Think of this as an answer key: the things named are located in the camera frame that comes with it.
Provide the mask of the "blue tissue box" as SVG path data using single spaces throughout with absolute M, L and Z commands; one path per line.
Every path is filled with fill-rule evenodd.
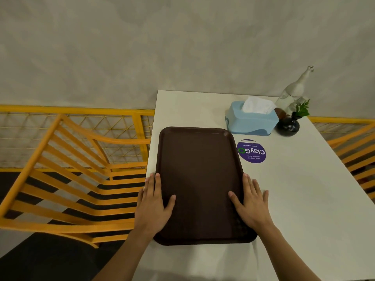
M 225 115 L 226 127 L 232 134 L 269 136 L 279 122 L 274 110 L 269 114 L 245 113 L 244 101 L 232 102 Z

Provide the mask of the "white tissue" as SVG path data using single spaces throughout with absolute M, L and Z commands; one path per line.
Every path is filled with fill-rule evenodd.
M 276 108 L 276 105 L 266 99 L 249 96 L 242 105 L 241 111 L 244 113 L 269 114 Z

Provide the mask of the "yellow wooden slatted chair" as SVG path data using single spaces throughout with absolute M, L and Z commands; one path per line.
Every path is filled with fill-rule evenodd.
M 375 122 L 327 143 L 375 203 Z
M 0 235 L 44 233 L 94 248 L 134 228 L 151 130 L 142 115 L 51 116 L 0 198 Z

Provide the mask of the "round purple sticker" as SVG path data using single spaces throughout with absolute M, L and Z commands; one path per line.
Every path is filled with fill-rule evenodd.
M 265 148 L 251 139 L 243 139 L 238 142 L 237 152 L 242 159 L 254 164 L 262 163 L 266 159 Z

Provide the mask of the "dark brown plastic tray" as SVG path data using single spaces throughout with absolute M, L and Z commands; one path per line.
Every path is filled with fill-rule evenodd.
M 257 237 L 228 192 L 243 202 L 243 169 L 232 134 L 222 128 L 166 127 L 159 135 L 156 173 L 172 215 L 154 240 L 164 246 L 250 243 Z

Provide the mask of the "person's left forearm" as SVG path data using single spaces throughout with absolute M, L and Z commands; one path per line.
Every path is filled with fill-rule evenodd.
M 91 281 L 132 281 L 137 266 L 155 232 L 131 231 L 120 249 Z

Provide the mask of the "person's left hand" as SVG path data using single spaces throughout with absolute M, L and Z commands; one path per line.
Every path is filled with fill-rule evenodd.
M 166 206 L 163 204 L 160 174 L 152 173 L 150 176 L 155 176 L 154 200 L 151 202 L 146 200 L 145 180 L 145 185 L 138 194 L 134 229 L 147 230 L 157 234 L 164 228 L 171 215 L 165 215 L 163 212 Z

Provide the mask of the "person's right hand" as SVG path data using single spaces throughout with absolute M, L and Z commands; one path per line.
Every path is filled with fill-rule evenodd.
M 258 235 L 262 235 L 265 231 L 271 231 L 277 229 L 275 226 L 269 208 L 266 208 L 262 199 L 262 194 L 258 183 L 258 199 L 253 202 L 251 200 L 251 193 L 249 187 L 250 176 L 246 173 L 242 176 L 243 183 L 243 202 L 245 210 L 243 212 L 237 212 L 241 217 L 243 222 L 253 230 L 257 232 Z

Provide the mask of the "person's right forearm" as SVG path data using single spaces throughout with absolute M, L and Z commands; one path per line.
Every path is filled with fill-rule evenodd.
M 257 230 L 279 281 L 321 281 L 298 256 L 274 224 Z

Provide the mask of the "clear glass bottle with spout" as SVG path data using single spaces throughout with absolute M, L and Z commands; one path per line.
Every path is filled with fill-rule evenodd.
M 296 101 L 302 97 L 306 81 L 313 71 L 314 66 L 308 66 L 296 81 L 289 84 L 277 99 L 275 103 L 276 107 L 282 109 L 287 115 L 291 114 L 291 108 L 294 106 Z

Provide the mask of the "white table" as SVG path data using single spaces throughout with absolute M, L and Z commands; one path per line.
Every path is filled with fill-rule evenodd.
M 266 159 L 243 170 L 269 190 L 273 222 L 321 280 L 375 279 L 375 204 L 308 118 L 297 135 L 241 136 Z M 277 281 L 263 243 L 162 246 L 152 241 L 133 280 Z

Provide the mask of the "green plant sprig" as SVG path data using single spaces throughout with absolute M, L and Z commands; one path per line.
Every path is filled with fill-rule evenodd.
M 309 109 L 310 99 L 307 99 L 303 102 L 299 102 L 296 104 L 296 111 L 294 112 L 294 117 L 300 119 L 302 117 L 307 117 L 310 115 Z

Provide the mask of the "small black vase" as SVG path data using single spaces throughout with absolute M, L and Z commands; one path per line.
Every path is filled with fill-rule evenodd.
M 280 119 L 275 126 L 276 131 L 284 137 L 291 137 L 298 133 L 300 130 L 300 124 L 298 122 L 301 119 L 296 112 L 293 112 L 291 116 Z

